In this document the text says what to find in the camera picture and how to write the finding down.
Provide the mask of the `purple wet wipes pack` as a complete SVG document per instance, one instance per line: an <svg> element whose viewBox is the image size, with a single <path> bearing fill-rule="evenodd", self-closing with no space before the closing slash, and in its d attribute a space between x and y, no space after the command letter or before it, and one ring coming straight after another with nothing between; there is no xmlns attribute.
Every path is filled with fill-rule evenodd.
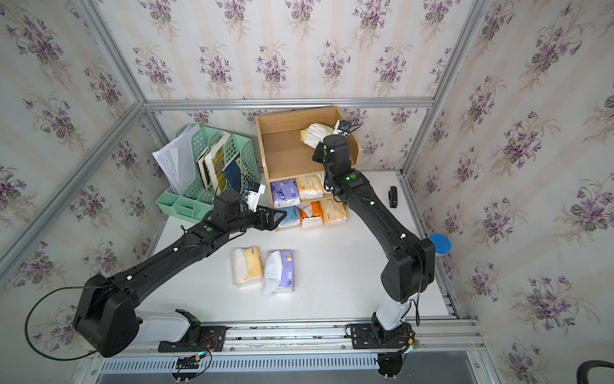
<svg viewBox="0 0 614 384"><path fill-rule="evenodd" d="M271 194L275 208L287 208L301 203L300 192L295 179L272 182Z"/></svg>

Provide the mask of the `orange yellow tissue pack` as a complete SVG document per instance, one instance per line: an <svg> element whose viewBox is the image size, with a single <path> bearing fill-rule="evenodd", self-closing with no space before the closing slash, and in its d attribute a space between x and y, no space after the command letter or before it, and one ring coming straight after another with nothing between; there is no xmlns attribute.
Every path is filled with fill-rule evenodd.
<svg viewBox="0 0 614 384"><path fill-rule="evenodd" d="M230 256L230 268L233 284L237 288L245 288L262 283L263 270L259 249L235 249Z"/></svg>

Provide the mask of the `purple white tissue pack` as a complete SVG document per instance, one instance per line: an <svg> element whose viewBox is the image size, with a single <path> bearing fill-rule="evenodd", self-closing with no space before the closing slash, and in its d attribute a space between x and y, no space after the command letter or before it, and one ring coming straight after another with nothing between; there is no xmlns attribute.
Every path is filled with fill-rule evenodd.
<svg viewBox="0 0 614 384"><path fill-rule="evenodd" d="M264 267L263 294L289 294L294 292L295 268L292 251L270 251Z"/></svg>

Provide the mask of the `green yellow tissue pack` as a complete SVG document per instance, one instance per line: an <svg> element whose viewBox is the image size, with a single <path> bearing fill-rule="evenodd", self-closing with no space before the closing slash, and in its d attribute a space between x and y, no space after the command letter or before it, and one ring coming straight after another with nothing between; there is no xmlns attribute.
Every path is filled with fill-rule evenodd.
<svg viewBox="0 0 614 384"><path fill-rule="evenodd" d="M301 130L300 140L313 149L324 140L325 137L335 133L335 129L322 123L312 123L308 128Z"/></svg>

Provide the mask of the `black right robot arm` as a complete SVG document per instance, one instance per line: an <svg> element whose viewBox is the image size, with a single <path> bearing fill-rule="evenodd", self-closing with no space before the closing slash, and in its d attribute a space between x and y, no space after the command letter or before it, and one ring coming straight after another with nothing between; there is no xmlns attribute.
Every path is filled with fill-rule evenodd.
<svg viewBox="0 0 614 384"><path fill-rule="evenodd" d="M325 189L358 215L387 257L381 281L390 299L375 312L374 325L379 331L395 331L409 313L411 298L434 280L436 247L430 239L420 239L405 228L377 197L366 176L353 169L347 137L325 137L313 161L324 166Z"/></svg>

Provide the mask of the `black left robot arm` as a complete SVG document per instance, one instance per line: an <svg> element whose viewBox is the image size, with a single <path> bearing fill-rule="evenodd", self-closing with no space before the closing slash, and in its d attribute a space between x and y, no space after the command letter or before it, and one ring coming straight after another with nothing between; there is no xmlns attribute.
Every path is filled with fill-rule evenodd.
<svg viewBox="0 0 614 384"><path fill-rule="evenodd" d="M201 222L183 231L167 248L110 278L90 278L83 288L73 327L102 356L125 350L145 327L137 308L161 285L195 262L205 259L249 229L275 230L286 212L266 206L250 209L236 191L214 198Z"/></svg>

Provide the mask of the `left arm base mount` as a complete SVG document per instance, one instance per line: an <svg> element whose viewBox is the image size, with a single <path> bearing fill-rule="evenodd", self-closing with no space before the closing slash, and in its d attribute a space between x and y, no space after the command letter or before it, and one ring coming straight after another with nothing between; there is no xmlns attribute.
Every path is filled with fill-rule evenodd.
<svg viewBox="0 0 614 384"><path fill-rule="evenodd" d="M226 326L198 326L188 329L178 342L162 341L159 353L221 352L228 328Z"/></svg>

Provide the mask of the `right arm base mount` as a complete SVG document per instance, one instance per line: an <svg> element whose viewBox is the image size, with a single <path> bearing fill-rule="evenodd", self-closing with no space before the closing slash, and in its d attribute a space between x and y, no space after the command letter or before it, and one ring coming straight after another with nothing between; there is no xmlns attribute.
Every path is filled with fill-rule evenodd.
<svg viewBox="0 0 614 384"><path fill-rule="evenodd" d="M345 337L354 350L402 350L411 347L415 331L409 323L386 331L375 323L351 323L345 327Z"/></svg>

